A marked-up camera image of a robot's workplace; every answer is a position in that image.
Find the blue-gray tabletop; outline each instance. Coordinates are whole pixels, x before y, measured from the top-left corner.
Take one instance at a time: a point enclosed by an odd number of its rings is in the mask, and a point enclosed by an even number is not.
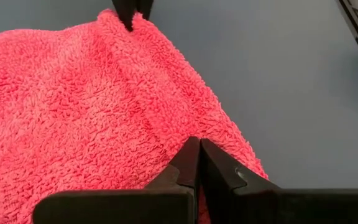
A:
[[[93,21],[110,0],[0,0],[0,32]],[[358,47],[335,0],[155,0],[151,21],[289,188],[358,188]]]

